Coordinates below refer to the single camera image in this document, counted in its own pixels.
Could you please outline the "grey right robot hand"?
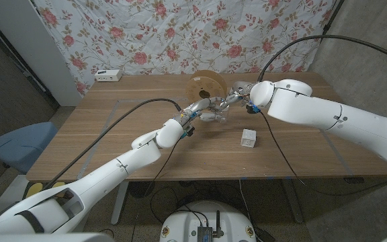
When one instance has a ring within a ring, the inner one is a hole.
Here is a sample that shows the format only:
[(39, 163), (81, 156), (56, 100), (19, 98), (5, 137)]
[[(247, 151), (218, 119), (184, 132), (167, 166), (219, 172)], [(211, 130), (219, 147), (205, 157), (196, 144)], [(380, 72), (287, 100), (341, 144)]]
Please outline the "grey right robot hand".
[(228, 95), (220, 104), (220, 111), (223, 111), (230, 104), (241, 102), (242, 105), (250, 101), (250, 92), (255, 84), (246, 81), (236, 81), (231, 87)]

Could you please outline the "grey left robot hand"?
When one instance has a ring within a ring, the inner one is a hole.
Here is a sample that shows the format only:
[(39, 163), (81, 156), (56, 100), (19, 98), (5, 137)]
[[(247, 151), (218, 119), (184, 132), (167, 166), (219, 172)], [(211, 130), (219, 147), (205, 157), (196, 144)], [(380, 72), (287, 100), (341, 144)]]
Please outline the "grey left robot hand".
[(200, 99), (181, 111), (173, 119), (178, 121), (183, 128), (187, 128), (196, 118), (203, 122), (226, 122), (228, 120), (228, 107), (220, 111), (221, 97)]

